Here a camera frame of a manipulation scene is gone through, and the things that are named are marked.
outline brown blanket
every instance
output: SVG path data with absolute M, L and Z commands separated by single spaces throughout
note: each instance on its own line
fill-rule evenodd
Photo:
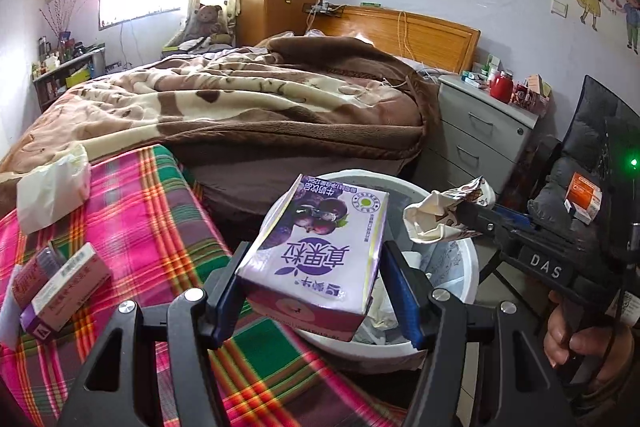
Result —
M 286 150 L 392 160 L 399 170 L 437 108 L 436 86 L 357 39 L 276 38 L 267 54 L 169 57 L 74 87 L 39 117 L 0 163 L 0 216 L 15 206 L 20 174 L 76 142 L 92 162 L 160 142 L 188 167 L 215 163 L 206 153 L 228 146 L 247 158 Z

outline gray drawer cabinet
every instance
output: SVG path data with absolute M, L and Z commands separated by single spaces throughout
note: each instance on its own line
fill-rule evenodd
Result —
M 459 77 L 440 79 L 442 125 L 420 154 L 413 182 L 427 190 L 446 190 L 484 176 L 500 194 L 538 117 Z

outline drawer handle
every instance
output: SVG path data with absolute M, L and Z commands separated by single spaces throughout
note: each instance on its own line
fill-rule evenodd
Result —
M 479 116 L 474 115 L 472 112 L 470 112 L 470 113 L 469 113 L 469 116 L 470 116 L 471 118 L 475 118 L 476 120 L 481 121 L 482 123 L 484 123 L 484 124 L 486 124 L 486 125 L 490 125 L 491 127 L 493 127 L 493 126 L 494 126 L 494 124 L 493 124 L 493 123 L 491 123 L 491 122 L 487 122 L 486 120 L 483 120 L 483 119 L 482 119 L 482 118 L 480 118 Z
M 459 151 L 462 151 L 466 155 L 471 156 L 471 158 L 475 158 L 476 161 L 480 161 L 480 156 L 476 156 L 475 154 L 471 154 L 469 151 L 465 151 L 464 149 L 462 149 L 462 147 L 460 147 L 460 145 L 456 145 L 456 149 L 458 149 Z

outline red container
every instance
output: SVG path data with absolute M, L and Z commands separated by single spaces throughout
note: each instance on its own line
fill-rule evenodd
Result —
M 497 100 L 509 103 L 511 92 L 513 91 L 513 74 L 511 71 L 501 71 L 500 76 L 496 76 L 489 94 Z

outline human hand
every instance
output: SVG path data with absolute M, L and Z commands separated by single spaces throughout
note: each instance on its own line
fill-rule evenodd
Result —
M 556 304 L 562 302 L 562 296 L 554 291 L 549 293 L 549 299 Z M 567 325 L 562 315 L 562 306 L 557 306 L 551 313 L 547 323 L 544 348 L 546 357 L 555 368 L 569 359 L 569 349 L 578 355 L 596 355 L 603 357 L 609 344 L 611 328 L 587 328 L 578 331 L 569 338 Z M 598 376 L 592 382 L 590 391 L 595 391 L 615 378 L 622 371 L 632 355 L 634 338 L 627 325 L 619 325 L 616 340 L 609 356 Z

